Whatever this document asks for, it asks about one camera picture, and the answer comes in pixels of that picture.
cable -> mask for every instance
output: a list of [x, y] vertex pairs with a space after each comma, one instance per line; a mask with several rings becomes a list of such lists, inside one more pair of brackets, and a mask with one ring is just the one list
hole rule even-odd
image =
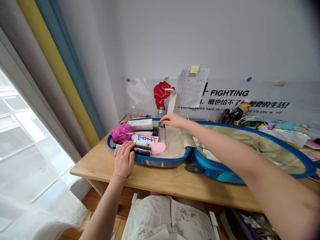
[[188, 120], [190, 120], [187, 114], [178, 114], [178, 115], [186, 115]]
[[240, 122], [242, 119], [246, 118], [246, 117], [251, 117], [251, 118], [249, 118], [248, 120], [243, 121], [243, 122], [241, 123], [241, 126], [242, 126], [242, 124], [243, 124], [244, 122], [250, 121], [251, 119], [254, 119], [254, 118], [256, 118], [256, 117], [258, 117], [258, 118], [263, 118], [263, 122], [264, 122], [266, 125], [268, 125], [268, 126], [270, 125], [269, 122], [266, 120], [266, 118], [265, 118], [264, 116], [258, 115], [258, 116], [244, 116], [244, 117], [241, 118], [239, 121], [237, 121], [237, 126], [239, 126], [239, 122]]

yellow curtain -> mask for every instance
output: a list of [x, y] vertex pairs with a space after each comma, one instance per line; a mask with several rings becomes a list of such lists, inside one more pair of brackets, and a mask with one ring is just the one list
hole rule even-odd
[[17, 3], [59, 82], [90, 146], [94, 147], [100, 139], [41, 16], [36, 2], [34, 0], [17, 0]]

paper sheet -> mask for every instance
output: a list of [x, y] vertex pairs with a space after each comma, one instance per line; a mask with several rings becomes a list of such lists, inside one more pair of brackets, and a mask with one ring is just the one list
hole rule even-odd
[[198, 74], [190, 74], [183, 69], [178, 82], [176, 107], [195, 108], [200, 106], [202, 93], [206, 85], [210, 69], [200, 69]]

sheer curtain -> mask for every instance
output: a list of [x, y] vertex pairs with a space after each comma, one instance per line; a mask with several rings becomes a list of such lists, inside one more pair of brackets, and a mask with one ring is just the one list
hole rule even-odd
[[0, 239], [57, 239], [88, 211], [66, 186], [73, 161], [12, 85], [17, 73], [0, 42]]

yellow sticky note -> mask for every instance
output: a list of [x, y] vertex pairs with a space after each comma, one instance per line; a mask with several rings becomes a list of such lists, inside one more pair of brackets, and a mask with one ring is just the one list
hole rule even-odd
[[199, 71], [199, 66], [191, 66], [190, 68], [190, 73], [195, 73], [197, 74]]

